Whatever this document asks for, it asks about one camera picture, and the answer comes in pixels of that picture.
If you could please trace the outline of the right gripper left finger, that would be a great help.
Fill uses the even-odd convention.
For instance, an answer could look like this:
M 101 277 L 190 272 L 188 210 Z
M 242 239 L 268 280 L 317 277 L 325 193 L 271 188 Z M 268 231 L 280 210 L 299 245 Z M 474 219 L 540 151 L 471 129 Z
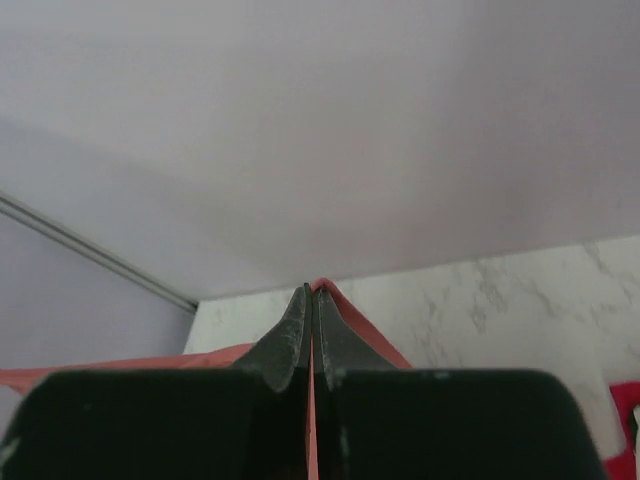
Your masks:
M 223 368 L 40 380 L 1 443 L 5 479 L 304 479 L 311 290 Z

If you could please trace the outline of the pink t shirt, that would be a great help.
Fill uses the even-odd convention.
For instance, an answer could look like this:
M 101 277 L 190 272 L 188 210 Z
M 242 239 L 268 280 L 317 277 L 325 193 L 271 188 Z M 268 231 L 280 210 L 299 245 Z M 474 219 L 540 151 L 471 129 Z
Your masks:
M 259 340 L 200 354 L 5 369 L 5 479 L 314 479 L 340 369 L 406 359 L 330 281 Z

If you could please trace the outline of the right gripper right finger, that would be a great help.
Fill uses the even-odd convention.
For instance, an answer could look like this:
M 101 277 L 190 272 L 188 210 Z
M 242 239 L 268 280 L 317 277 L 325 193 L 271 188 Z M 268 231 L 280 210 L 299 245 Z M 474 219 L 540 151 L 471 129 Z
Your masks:
M 602 479 L 580 409 L 534 369 L 408 369 L 314 295 L 322 479 Z

